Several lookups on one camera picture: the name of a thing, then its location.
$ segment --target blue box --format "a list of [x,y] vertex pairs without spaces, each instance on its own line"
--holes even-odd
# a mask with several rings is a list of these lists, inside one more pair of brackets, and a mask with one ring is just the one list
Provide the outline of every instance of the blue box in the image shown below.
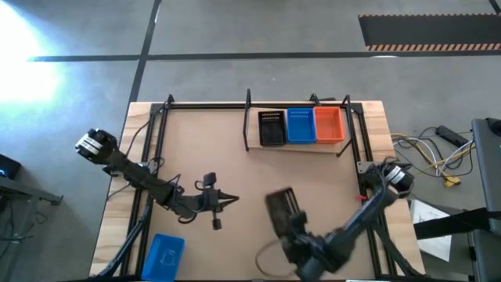
[[287,109],[287,138],[291,144],[316,142],[313,108]]
[[185,241],[182,238],[155,234],[141,279],[154,282],[172,282],[178,272]]

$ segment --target concrete floor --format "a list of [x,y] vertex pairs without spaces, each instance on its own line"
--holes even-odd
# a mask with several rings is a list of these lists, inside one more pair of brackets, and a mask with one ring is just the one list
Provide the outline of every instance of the concrete floor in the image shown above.
[[[23,164],[21,181],[64,194],[60,207],[40,207],[49,221],[24,242],[14,281],[88,274],[110,180],[76,155],[74,144],[94,127],[120,136],[137,67],[23,59],[138,55],[152,6],[153,0],[0,1],[0,31],[10,38],[0,45],[0,154]],[[365,51],[358,14],[491,12],[486,0],[164,0],[150,53]],[[499,113],[499,73],[498,56],[157,61],[146,65],[139,101],[163,101],[169,93],[178,101],[243,100],[247,88],[263,100],[350,94],[383,100],[393,132],[438,125],[462,132],[471,119]],[[426,167],[415,153],[402,152]],[[476,157],[474,165],[451,189],[419,175],[415,194],[454,208],[481,207]]]

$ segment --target yellow cable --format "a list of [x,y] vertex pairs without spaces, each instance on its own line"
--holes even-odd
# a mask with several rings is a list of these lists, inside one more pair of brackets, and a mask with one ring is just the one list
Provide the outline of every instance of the yellow cable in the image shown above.
[[[409,137],[406,134],[403,133],[392,133],[393,136],[404,136],[404,137]],[[416,142],[416,148],[422,153],[423,157],[428,161],[429,164],[433,164],[432,166],[435,166],[434,162],[431,160],[431,158],[424,152],[423,148],[421,148],[420,144],[417,144]],[[442,171],[440,168],[438,170],[443,174],[443,176],[448,176],[444,171]]]
[[[408,135],[406,135],[406,134],[403,134],[403,133],[391,133],[391,135],[392,135],[392,136],[410,137],[410,136],[408,136]],[[429,166],[427,166],[427,167],[426,167],[426,168],[424,168],[424,169],[421,169],[422,171],[425,171],[425,170],[427,170],[427,169],[429,169],[429,168],[433,168],[433,167],[435,167],[436,165],[439,165],[439,164],[441,164],[441,163],[443,163],[443,162],[445,162],[445,161],[446,161],[446,160],[440,160],[440,161],[436,161],[436,162],[434,163],[434,162],[430,159],[430,157],[429,157],[429,156],[428,156],[428,155],[424,152],[423,148],[422,148],[422,147],[421,147],[418,143],[416,144],[416,147],[417,147],[417,149],[418,149],[418,150],[422,153],[422,155],[423,155],[423,156],[427,159],[428,163],[430,163],[430,165],[429,165]],[[453,155],[452,157],[450,157],[450,160],[454,160],[454,159],[456,159],[457,157],[461,157],[461,156],[463,156],[463,155],[465,155],[465,154],[468,154],[468,153],[470,152],[470,150],[473,150],[474,148],[475,148],[475,145],[473,145],[471,148],[468,148],[467,150],[464,150],[464,151],[462,151],[462,152],[459,152],[458,154]],[[440,173],[441,173],[444,177],[449,178],[449,179],[446,179],[446,180],[445,180],[446,182],[447,182],[447,181],[450,181],[452,184],[457,184],[457,183],[459,182],[459,179],[458,179],[458,182],[452,181],[452,180],[450,179],[450,177],[451,177],[451,176],[450,176],[450,175],[448,175],[447,173],[445,173],[445,172],[444,172],[443,170],[441,170],[440,168],[439,168],[438,170],[440,171]]]

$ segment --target caution stripe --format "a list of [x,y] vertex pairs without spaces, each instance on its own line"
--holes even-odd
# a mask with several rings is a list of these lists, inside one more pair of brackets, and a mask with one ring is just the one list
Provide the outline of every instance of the caution stripe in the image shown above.
[[362,14],[362,17],[376,16],[501,16],[501,13],[439,13],[439,14]]
[[406,51],[495,51],[501,50],[500,43],[485,44],[386,44],[368,45],[369,51],[406,52]]

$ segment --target black cable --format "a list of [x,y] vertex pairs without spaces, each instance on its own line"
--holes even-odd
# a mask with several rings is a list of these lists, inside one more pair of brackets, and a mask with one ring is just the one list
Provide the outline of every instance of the black cable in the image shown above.
[[[458,175],[449,175],[449,176],[452,176],[452,177],[457,177],[457,176],[469,175],[469,174],[473,171],[473,167],[474,167],[474,165],[473,165],[473,158],[472,158],[472,156],[471,156],[471,149],[472,149],[472,146],[473,146],[473,142],[470,144],[470,147],[469,147],[469,148],[470,148],[470,152],[468,152],[468,155],[469,155],[469,157],[470,157],[470,170],[469,170],[468,172],[465,172],[465,173],[461,173],[461,174],[458,174]],[[401,156],[402,156],[402,157],[403,157],[406,161],[408,161],[411,165],[413,165],[413,167],[414,167],[417,171],[419,171],[419,172],[421,172],[421,173],[423,173],[423,174],[425,174],[425,175],[431,176],[431,177],[443,178],[443,175],[440,175],[440,176],[432,175],[432,174],[429,174],[429,173],[427,173],[427,172],[425,172],[425,171],[423,171],[423,170],[421,170],[421,169],[417,168],[417,167],[414,165],[414,163],[412,163],[412,162],[410,161],[410,159],[408,159],[408,158],[407,158],[404,154],[402,154],[400,151],[398,151],[398,150],[396,150],[396,149],[395,149],[395,152],[397,152],[398,154],[400,154],[400,155],[401,155]]]
[[119,190],[116,190],[115,192],[111,193],[110,195],[108,195],[108,197],[106,198],[106,200],[108,201],[113,195],[117,194],[117,193],[120,193],[121,191],[123,191],[125,188],[129,187],[131,185],[131,183],[121,187]]
[[[165,164],[165,159],[163,159],[162,157],[154,157],[150,161],[154,161],[156,159],[159,160],[158,161],[159,165],[157,166],[157,168],[155,170],[152,171],[153,174],[156,173],[158,171],[158,169],[160,169]],[[106,200],[108,201],[112,196],[114,196],[115,194],[120,193],[121,191],[125,190],[130,185],[131,185],[131,183],[129,183],[129,184],[121,187],[119,190],[116,190],[115,192],[111,193],[110,195],[108,195],[108,197],[106,198]]]
[[[424,139],[424,140],[427,140],[427,141],[430,141],[430,143],[435,147],[435,149],[437,150],[438,152],[438,156],[440,157],[441,160],[444,159],[442,153],[440,152],[440,150],[438,149],[438,146],[437,144],[431,140],[431,139],[428,139],[428,138],[421,138],[421,139]],[[406,136],[399,136],[399,137],[394,137],[392,140],[396,140],[398,142],[398,145],[402,148],[405,148],[405,149],[410,149],[412,147],[416,148],[417,151],[420,153],[420,155],[423,157],[423,159],[429,163],[429,160],[427,158],[427,156],[419,149],[419,147],[417,146],[417,142],[416,140],[409,140]],[[408,146],[404,146],[401,141],[405,141],[407,142],[409,145]],[[454,161],[451,161],[449,162],[448,164],[446,164],[446,168],[449,168],[451,170],[456,170],[458,169],[461,164],[463,163],[463,159],[464,157],[466,156],[466,154],[463,154],[461,155],[460,157],[458,157],[457,159],[455,159]]]
[[259,265],[259,257],[265,252],[267,251],[270,247],[272,247],[274,244],[277,244],[280,242],[280,239],[275,239],[271,242],[268,242],[266,243],[264,246],[262,246],[259,251],[256,253],[256,256],[254,257],[254,264],[256,265],[256,267],[258,268],[259,272],[263,275],[266,275],[267,277],[271,277],[271,278],[288,278],[289,276],[293,275],[294,274],[294,271],[295,270],[292,270],[290,271],[289,273],[287,274],[274,274],[274,273],[269,273],[267,271],[265,271],[264,269],[262,269],[261,265]]
[[35,220],[37,221],[38,224],[42,225],[42,224],[46,223],[48,219],[49,218],[47,217],[47,215],[44,215],[41,212],[37,211],[37,215],[35,216]]
[[440,136],[449,136],[449,135],[456,135],[456,134],[472,134],[472,131],[467,131],[467,132],[454,132],[454,133],[449,133],[449,134],[435,134],[435,135],[429,135],[429,136],[408,136],[412,138],[418,138],[418,137],[440,137]]
[[134,135],[132,136],[132,140],[131,140],[131,143],[129,144],[128,146],[128,149],[127,149],[127,153],[125,153],[125,157],[128,156],[128,154],[131,152],[131,148],[132,148],[132,144],[134,144],[134,140],[135,140],[135,137],[137,137],[137,135],[141,132],[141,130],[143,128],[145,128],[147,125],[150,124],[150,122],[153,120],[153,117],[155,115],[157,115],[158,113],[160,113],[161,110],[163,110],[165,108],[165,106],[168,104],[168,101],[165,100],[164,104],[162,105],[162,107],[158,108],[158,110],[156,110],[153,114],[150,115],[150,118],[148,118],[148,121],[144,124],[144,125],[141,125],[140,128],[138,128],[138,130],[134,133]]
[[12,242],[7,243],[5,249],[3,249],[2,253],[0,254],[0,261],[2,260],[3,256],[7,253],[7,250],[9,249],[11,243]]
[[22,240],[33,238],[33,235],[23,236],[23,237],[0,237],[0,241],[10,241],[20,243]]
[[[430,138],[424,138],[423,135],[426,131],[430,130],[430,129],[435,129],[437,130],[438,128],[434,127],[434,126],[431,126],[431,127],[428,127],[428,128],[425,128],[421,133],[420,135],[417,137],[418,139],[422,139],[422,140],[426,140],[428,142],[430,142],[434,147],[435,149],[437,150],[438,152],[438,156],[440,157],[441,160],[444,159],[444,156],[442,155],[442,152],[440,151],[440,149],[438,149],[438,146],[437,146],[437,143],[435,143],[432,139]],[[450,163],[448,163],[446,165],[446,168],[450,169],[450,170],[455,170],[455,169],[458,169],[461,164],[463,163],[463,159],[464,159],[464,154],[461,155],[461,157],[455,159],[454,161],[451,161]]]

